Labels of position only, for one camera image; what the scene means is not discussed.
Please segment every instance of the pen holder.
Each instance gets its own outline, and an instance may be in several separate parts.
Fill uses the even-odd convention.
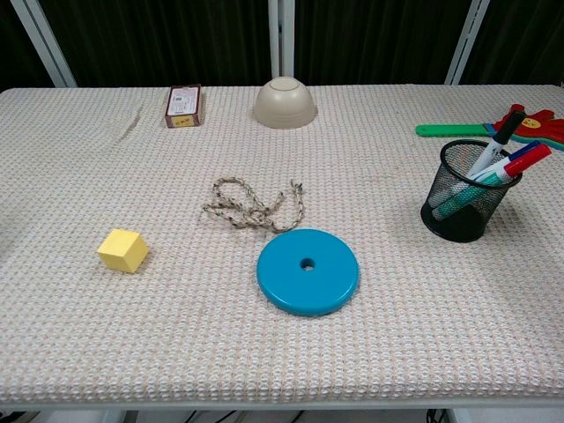
[[[521,174],[501,185],[466,178],[464,175],[486,146],[482,141],[458,139],[441,149],[441,165],[421,208],[421,218],[431,232],[445,240],[476,241],[508,189],[521,181]],[[501,150],[493,162],[508,155]]]

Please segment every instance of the rope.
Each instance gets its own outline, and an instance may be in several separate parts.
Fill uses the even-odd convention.
[[[253,205],[251,207],[245,207],[242,203],[238,202],[234,198],[226,197],[220,189],[221,186],[226,183],[234,183],[236,185],[240,185],[243,189],[245,189],[247,197],[252,201]],[[280,205],[282,205],[282,203],[284,202],[285,196],[282,191],[278,193],[276,201],[274,202],[272,207],[266,207],[264,203],[258,199],[255,191],[250,187],[250,185],[248,185],[240,178],[218,179],[213,184],[212,189],[213,195],[216,197],[218,202],[216,204],[206,204],[204,206],[204,210],[227,220],[229,223],[231,223],[231,225],[235,226],[238,229],[242,229],[244,227],[263,227],[275,234],[280,234],[282,232],[289,231],[290,229],[294,229],[300,224],[301,220],[303,219],[304,207],[303,201],[301,199],[303,189],[301,187],[301,184],[293,183],[293,181],[290,181],[290,185],[292,186],[292,192],[297,204],[298,214],[296,216],[296,219],[289,226],[277,226],[274,221],[270,219],[272,213],[275,213],[280,208]],[[241,219],[235,220],[233,217],[225,214],[223,210],[235,210],[241,214]]]

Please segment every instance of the bowl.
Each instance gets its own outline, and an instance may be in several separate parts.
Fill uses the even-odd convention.
[[[269,128],[299,128],[314,120],[317,107],[305,85],[290,77],[274,78],[258,92],[255,118]]]

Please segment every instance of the brown box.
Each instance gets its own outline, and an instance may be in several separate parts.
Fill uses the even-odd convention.
[[[168,128],[199,126],[202,123],[201,112],[201,85],[174,85],[170,88],[165,112]]]

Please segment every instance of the yellow foam cube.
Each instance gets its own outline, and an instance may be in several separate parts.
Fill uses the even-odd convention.
[[[141,234],[123,229],[113,229],[98,248],[98,254],[108,268],[129,273],[135,273],[148,252]]]

